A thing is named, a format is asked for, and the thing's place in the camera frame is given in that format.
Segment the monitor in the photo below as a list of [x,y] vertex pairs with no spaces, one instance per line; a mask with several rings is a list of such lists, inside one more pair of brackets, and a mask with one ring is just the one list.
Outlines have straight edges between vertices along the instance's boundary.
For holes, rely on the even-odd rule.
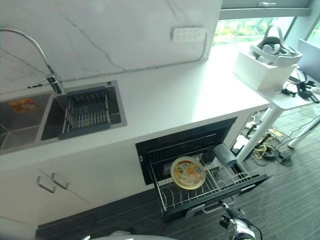
[[320,83],[320,48],[299,39],[298,51],[303,53],[297,63],[299,70]]

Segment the black dishwasher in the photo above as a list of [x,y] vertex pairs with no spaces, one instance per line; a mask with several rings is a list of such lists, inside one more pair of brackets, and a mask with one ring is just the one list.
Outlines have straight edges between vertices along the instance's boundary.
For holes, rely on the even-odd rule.
[[[169,221],[206,203],[249,191],[265,181],[267,175],[250,175],[237,162],[226,167],[219,162],[213,148],[223,143],[237,118],[188,129],[137,143],[136,150],[145,183],[154,184],[163,218]],[[172,162],[182,156],[196,157],[205,169],[204,184],[194,190],[178,187],[172,180]]]

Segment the marble wall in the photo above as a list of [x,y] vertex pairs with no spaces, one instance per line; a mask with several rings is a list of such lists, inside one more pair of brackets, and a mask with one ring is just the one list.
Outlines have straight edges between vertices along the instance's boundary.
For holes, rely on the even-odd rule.
[[[0,0],[2,27],[39,42],[63,81],[208,57],[221,0]],[[173,27],[201,26],[199,42],[173,42]],[[0,93],[49,75],[35,47],[0,33]]]

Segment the decorated plate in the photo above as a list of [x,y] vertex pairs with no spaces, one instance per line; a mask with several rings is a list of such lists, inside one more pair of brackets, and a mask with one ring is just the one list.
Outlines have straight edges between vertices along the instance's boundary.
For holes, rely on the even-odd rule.
[[171,177],[179,187],[193,190],[204,184],[206,172],[198,160],[190,156],[182,156],[172,163]]

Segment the faucet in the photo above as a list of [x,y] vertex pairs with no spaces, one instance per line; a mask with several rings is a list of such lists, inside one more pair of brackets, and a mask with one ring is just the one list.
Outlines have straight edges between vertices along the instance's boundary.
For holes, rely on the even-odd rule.
[[39,45],[39,43],[37,43],[37,41],[33,37],[31,37],[30,35],[26,34],[25,32],[23,32],[23,31],[21,31],[19,29],[16,29],[16,28],[1,27],[0,28],[0,32],[2,32],[2,31],[19,34],[19,35],[23,36],[24,38],[28,39],[36,47],[36,49],[38,50],[39,54],[41,55],[45,65],[47,66],[47,68],[49,69],[50,73],[52,74],[51,76],[46,77],[45,79],[38,81],[37,84],[42,82],[42,81],[47,80],[56,93],[63,94],[64,93],[64,89],[62,87],[61,78],[58,75],[58,73],[52,68],[49,60],[47,59],[47,57],[46,57],[44,51],[42,50],[41,46]]

